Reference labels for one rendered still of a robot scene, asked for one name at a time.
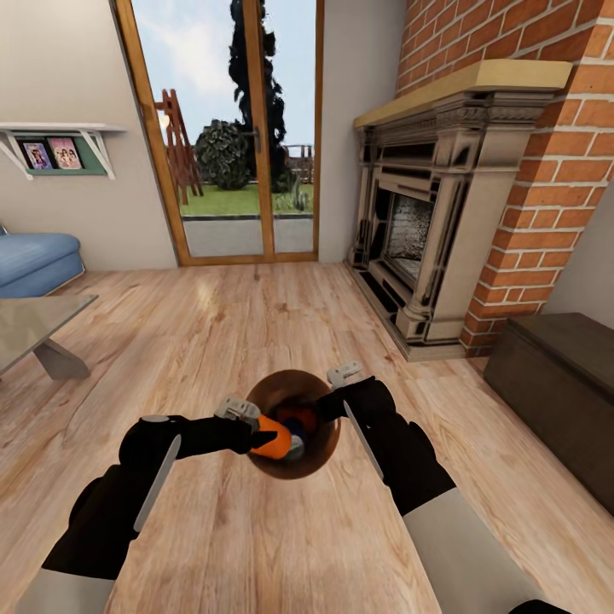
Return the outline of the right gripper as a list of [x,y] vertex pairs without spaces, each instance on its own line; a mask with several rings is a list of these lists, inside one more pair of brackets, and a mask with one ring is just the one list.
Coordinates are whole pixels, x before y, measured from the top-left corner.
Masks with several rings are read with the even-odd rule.
[[328,423],[339,417],[346,417],[346,414],[343,413],[343,409],[339,406],[339,394],[343,392],[343,388],[344,387],[338,388],[338,390],[332,391],[332,393],[328,393],[328,395],[316,400],[316,405],[320,409],[323,422]]

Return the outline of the trash can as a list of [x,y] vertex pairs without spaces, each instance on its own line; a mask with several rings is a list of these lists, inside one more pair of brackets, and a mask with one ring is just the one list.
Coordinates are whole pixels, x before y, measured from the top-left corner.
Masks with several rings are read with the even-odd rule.
[[247,451],[246,456],[254,466],[271,478],[293,481],[307,478],[323,468],[338,447],[342,420],[323,422],[318,398],[332,393],[329,386],[316,375],[301,369],[284,369],[260,380],[245,398],[254,403],[260,414],[271,418],[271,411],[278,408],[309,408],[317,413],[316,433],[306,436],[306,450],[302,458],[287,462],[282,458],[270,458]]

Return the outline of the can of soda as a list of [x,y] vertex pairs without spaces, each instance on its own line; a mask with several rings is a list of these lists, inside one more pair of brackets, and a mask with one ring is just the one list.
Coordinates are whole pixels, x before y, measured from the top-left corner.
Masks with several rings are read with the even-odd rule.
[[252,425],[252,431],[277,431],[277,438],[258,449],[252,448],[251,452],[256,455],[270,458],[282,458],[291,448],[291,431],[289,427],[280,426],[280,423],[266,418],[260,414],[256,419],[242,416],[241,420]]
[[304,424],[296,417],[287,417],[282,421],[282,424],[289,427],[289,431],[291,431],[291,448],[282,456],[282,459],[287,462],[296,461],[303,457],[306,450]]
[[296,417],[304,424],[304,428],[307,428],[307,435],[316,433],[317,430],[317,413],[314,409],[309,408],[278,408],[275,411],[271,411],[270,420],[280,423],[280,426],[284,426],[282,421],[287,417]]

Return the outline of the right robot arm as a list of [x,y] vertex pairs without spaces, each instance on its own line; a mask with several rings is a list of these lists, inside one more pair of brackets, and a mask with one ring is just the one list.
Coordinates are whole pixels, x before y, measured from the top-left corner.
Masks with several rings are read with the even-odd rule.
[[437,462],[426,432],[396,413],[386,385],[356,360],[330,368],[323,422],[348,417],[408,529],[443,614],[570,614],[530,580]]

